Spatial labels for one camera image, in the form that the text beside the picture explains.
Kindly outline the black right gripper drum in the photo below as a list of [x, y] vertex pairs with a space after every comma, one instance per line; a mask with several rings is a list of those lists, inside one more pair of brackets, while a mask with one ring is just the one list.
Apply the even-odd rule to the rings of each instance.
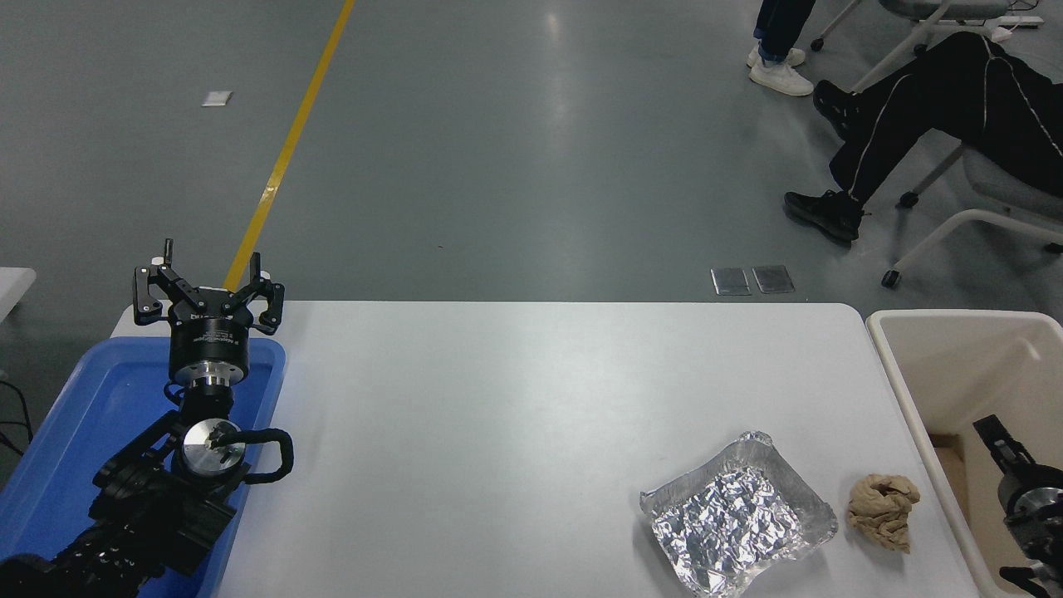
[[1003, 510], [1041, 510], [1061, 500], [1062, 473], [1040, 464], [1007, 467], [1000, 481]]

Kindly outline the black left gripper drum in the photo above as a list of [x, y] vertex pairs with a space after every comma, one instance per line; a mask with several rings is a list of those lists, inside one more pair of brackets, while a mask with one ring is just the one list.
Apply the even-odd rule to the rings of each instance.
[[178, 385], [238, 385], [249, 371], [251, 314], [231, 292], [202, 292], [198, 302], [174, 300], [171, 326], [170, 379]]

